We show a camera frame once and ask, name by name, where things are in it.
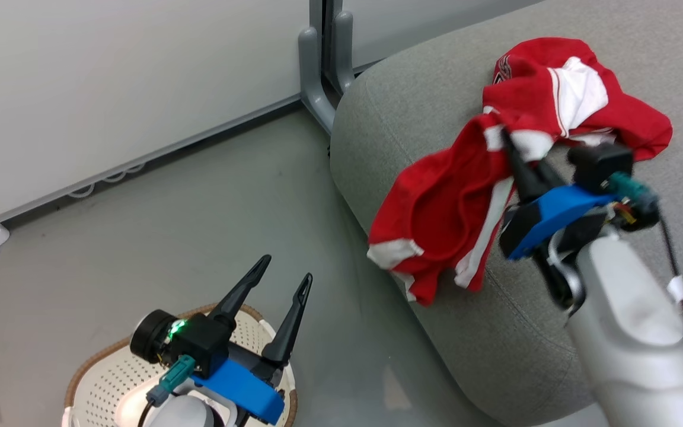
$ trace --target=gray fabric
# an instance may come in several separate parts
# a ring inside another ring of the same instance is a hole
[[[675,0],[547,0],[366,71],[341,100],[331,139],[331,172],[358,221],[369,230],[402,168],[446,148],[480,112],[495,60],[538,36],[586,41],[627,93],[672,119],[671,146],[636,175],[661,193],[683,267],[683,2]],[[552,153],[556,164],[563,154]],[[630,239],[667,283],[656,230]],[[433,306],[412,308],[467,397],[499,421],[536,425],[591,402],[564,315],[531,263],[506,262],[494,248],[483,291],[444,283]]]

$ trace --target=green led light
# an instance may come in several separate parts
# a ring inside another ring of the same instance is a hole
[[[170,332],[168,333],[168,338],[173,338],[173,335],[176,335],[176,333],[181,330],[182,327],[186,325],[186,321],[184,320],[177,320],[173,322],[173,326],[170,327]]]

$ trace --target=blue bracket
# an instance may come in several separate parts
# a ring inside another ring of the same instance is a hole
[[[617,199],[616,195],[593,195],[575,184],[554,187],[532,202],[538,206],[541,219],[524,236],[508,259],[523,259],[544,240],[571,225],[590,209],[605,206]]]
[[[192,375],[192,380],[270,424],[275,425],[284,411],[281,395],[233,360],[226,360],[207,379]]]

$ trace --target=red cloth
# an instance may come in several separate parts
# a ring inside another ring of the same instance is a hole
[[[616,136],[634,149],[635,160],[645,160],[672,135],[669,119],[624,94],[581,40],[515,46],[497,60],[483,105],[450,148],[400,173],[372,224],[368,256],[404,279],[409,296],[423,305],[433,302],[444,270],[455,269],[460,286],[481,289],[512,192],[502,126],[526,161],[541,159],[558,141],[594,145]]]

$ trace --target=gray metal stand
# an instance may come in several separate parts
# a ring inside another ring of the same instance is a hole
[[[344,95],[355,81],[352,71],[352,13],[340,11],[331,22],[330,75],[339,94]]]
[[[299,35],[299,75],[302,103],[331,135],[336,109],[328,102],[320,82],[320,35],[314,27]]]

